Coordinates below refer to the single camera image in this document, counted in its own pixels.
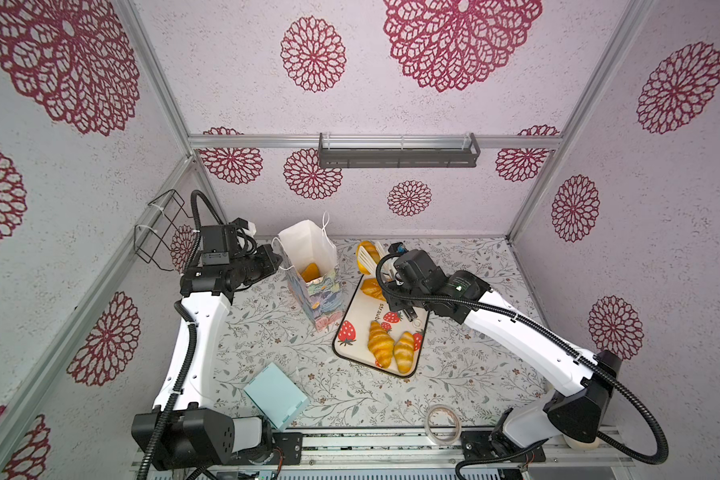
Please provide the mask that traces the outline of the long twisted bread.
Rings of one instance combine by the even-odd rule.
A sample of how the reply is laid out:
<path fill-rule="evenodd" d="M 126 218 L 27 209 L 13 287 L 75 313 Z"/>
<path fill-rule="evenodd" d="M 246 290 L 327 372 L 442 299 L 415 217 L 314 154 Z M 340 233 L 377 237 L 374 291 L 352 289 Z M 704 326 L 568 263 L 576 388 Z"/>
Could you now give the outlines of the long twisted bread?
<path fill-rule="evenodd" d="M 385 301 L 385 296 L 379 282 L 375 278 L 364 279 L 361 283 L 361 291 L 376 300 Z"/>

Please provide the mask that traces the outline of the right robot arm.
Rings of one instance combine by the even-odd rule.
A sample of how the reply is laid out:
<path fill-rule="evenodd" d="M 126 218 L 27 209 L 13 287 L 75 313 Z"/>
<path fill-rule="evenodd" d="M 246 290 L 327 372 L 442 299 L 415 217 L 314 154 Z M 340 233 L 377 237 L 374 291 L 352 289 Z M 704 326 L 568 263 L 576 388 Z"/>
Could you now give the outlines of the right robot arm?
<path fill-rule="evenodd" d="M 621 360 L 595 354 L 534 322 L 507 302 L 488 282 L 458 270 L 445 273 L 424 250 L 392 244 L 387 254 L 357 250 L 358 262 L 379 283 L 391 311 L 413 318 L 423 309 L 449 318 L 497 341 L 533 367 L 551 385 L 544 397 L 506 410 L 479 440 L 463 438 L 463 468 L 530 461 L 547 440 L 564 435 L 591 444 L 601 440 L 627 457 L 660 465 L 669 457 L 667 437 L 645 404 L 618 379 Z M 652 454 L 635 451 L 601 431 L 613 394 L 619 393 L 646 422 L 656 443 Z"/>

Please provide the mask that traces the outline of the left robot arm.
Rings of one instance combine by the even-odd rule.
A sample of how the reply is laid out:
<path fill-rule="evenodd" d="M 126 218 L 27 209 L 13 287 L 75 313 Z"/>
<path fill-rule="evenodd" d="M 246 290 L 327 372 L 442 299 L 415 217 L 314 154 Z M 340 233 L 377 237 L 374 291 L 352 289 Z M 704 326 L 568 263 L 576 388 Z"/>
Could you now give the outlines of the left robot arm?
<path fill-rule="evenodd" d="M 160 393 L 148 413 L 135 415 L 131 435 L 143 452 L 137 478 L 152 470 L 192 469 L 264 463 L 275 451 L 273 435 L 260 416 L 231 417 L 212 407 L 213 347 L 231 313 L 234 295 L 272 276 L 282 258 L 268 244 L 239 258 L 189 266 L 180 279 L 174 308 L 181 327 Z"/>

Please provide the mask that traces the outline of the floral paper bag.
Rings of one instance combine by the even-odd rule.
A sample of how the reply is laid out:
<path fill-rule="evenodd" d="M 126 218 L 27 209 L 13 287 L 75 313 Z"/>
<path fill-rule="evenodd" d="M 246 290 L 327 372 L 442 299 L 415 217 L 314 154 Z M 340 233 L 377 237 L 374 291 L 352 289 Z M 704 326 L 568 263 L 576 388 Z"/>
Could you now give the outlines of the floral paper bag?
<path fill-rule="evenodd" d="M 338 250 L 327 233 L 329 222 L 330 215 L 324 212 L 319 224 L 303 220 L 273 239 L 283 254 L 280 269 L 286 274 L 289 290 L 317 331 L 327 329 L 344 314 Z"/>

